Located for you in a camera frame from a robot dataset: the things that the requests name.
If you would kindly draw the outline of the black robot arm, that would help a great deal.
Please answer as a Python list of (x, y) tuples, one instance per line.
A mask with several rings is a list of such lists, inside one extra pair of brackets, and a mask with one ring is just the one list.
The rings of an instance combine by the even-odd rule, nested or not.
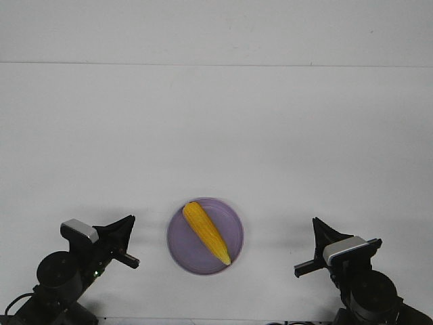
[(127, 253), (135, 216), (128, 215), (106, 226), (90, 226), (70, 219), (60, 226), (68, 251), (46, 256), (37, 268), (37, 285), (23, 295), (26, 302), (2, 324), (98, 324), (97, 317), (79, 302), (84, 292), (113, 260), (133, 269), (138, 258)]
[(327, 269), (344, 304), (333, 324), (431, 324), (432, 318), (404, 303), (394, 282), (372, 268), (380, 238), (365, 240), (343, 234), (315, 217), (315, 252), (310, 261), (294, 266), (294, 275)]

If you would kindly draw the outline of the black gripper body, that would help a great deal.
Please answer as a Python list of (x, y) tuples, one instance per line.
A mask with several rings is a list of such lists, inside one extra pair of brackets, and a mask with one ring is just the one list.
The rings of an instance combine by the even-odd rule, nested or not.
[(367, 246), (336, 257), (332, 261), (331, 266), (327, 266), (324, 259), (322, 263), (313, 259), (295, 265), (294, 275), (299, 278), (325, 268), (328, 270), (331, 281), (336, 288), (344, 291), (349, 287), (349, 282), (356, 274), (372, 270), (371, 258), (377, 253), (378, 249), (381, 248), (382, 239), (374, 238), (366, 241), (369, 243)]
[(70, 240), (70, 252), (78, 259), (83, 281), (95, 281), (113, 259), (130, 268), (138, 268), (139, 259), (127, 252), (129, 240), (128, 236), (126, 238), (109, 236), (94, 243), (85, 239)]

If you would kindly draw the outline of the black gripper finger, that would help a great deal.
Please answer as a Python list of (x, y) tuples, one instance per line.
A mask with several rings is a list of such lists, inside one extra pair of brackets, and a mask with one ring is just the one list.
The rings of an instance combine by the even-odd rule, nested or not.
[(96, 229), (97, 233), (100, 236), (109, 236), (110, 234), (113, 234), (114, 236), (122, 237), (122, 236), (131, 235), (134, 223), (135, 223), (135, 216), (128, 215), (109, 225), (105, 225), (105, 226), (94, 225), (93, 228)]
[(340, 232), (336, 231), (334, 228), (328, 226), (328, 224), (326, 224), (326, 225), (327, 225), (327, 227), (326, 227), (326, 230), (327, 230), (327, 239), (329, 241), (328, 245), (329, 244), (333, 244), (335, 242), (342, 241), (342, 240), (346, 240), (347, 238), (353, 237), (352, 234), (343, 234), (343, 233), (340, 233)]
[(323, 250), (328, 245), (327, 225), (318, 217), (313, 218), (313, 230), (315, 235), (315, 254), (314, 260), (323, 262)]
[(118, 251), (119, 254), (125, 255), (127, 253), (128, 245), (130, 236), (114, 236), (113, 234), (110, 234), (109, 236), (104, 236), (104, 238), (107, 238), (109, 243), (115, 248), (116, 251)]

